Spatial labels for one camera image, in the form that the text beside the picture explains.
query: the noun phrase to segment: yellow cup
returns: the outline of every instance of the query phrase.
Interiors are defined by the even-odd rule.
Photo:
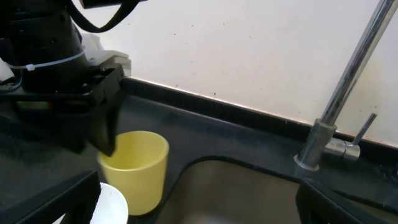
[[[99,153],[106,180],[126,198],[129,215],[143,215],[159,204],[168,153],[166,139],[148,131],[120,134],[111,157]]]

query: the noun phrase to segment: white bowl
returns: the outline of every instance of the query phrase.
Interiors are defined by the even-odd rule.
[[[59,224],[62,218],[53,224]],[[128,218],[129,209],[122,193],[109,184],[101,183],[101,194],[90,224],[126,224]]]

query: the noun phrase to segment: faucet handle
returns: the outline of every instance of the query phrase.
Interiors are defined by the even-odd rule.
[[[358,145],[359,141],[362,140],[362,137],[364,136],[365,132],[369,129],[370,125],[373,123],[373,121],[376,119],[377,114],[371,113],[369,116],[368,120],[365,122],[365,124],[362,126],[361,130],[359,133],[355,136],[354,141],[352,142],[352,145]]]

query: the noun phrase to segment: stainless steel sink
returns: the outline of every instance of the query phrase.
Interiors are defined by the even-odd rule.
[[[298,188],[235,164],[199,162],[182,174],[156,224],[300,223]]]

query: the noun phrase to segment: white plastic object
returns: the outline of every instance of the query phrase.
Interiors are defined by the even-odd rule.
[[[62,218],[53,224],[60,224]],[[128,218],[129,209],[122,193],[109,184],[101,183],[101,194],[90,224],[126,224]]]
[[[13,77],[14,74],[6,63],[0,58],[0,81]]]

